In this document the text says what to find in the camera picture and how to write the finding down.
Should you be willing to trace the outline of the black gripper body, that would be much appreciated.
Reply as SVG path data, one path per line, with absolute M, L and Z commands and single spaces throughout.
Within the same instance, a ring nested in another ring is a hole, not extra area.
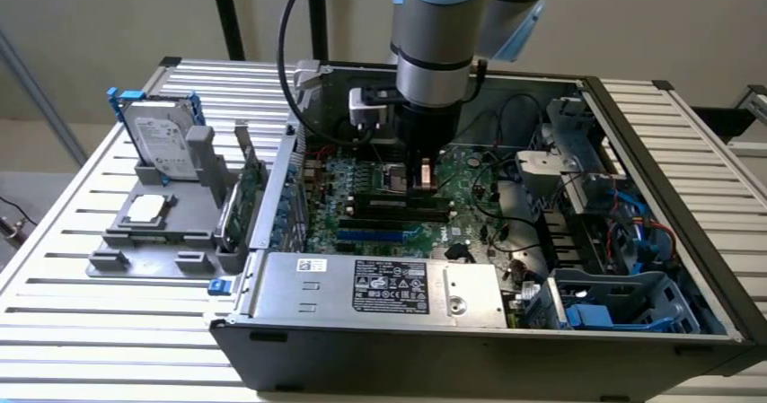
M 397 138 L 409 153 L 434 155 L 454 138 L 460 122 L 460 104 L 424 107 L 405 102 L 397 108 Z

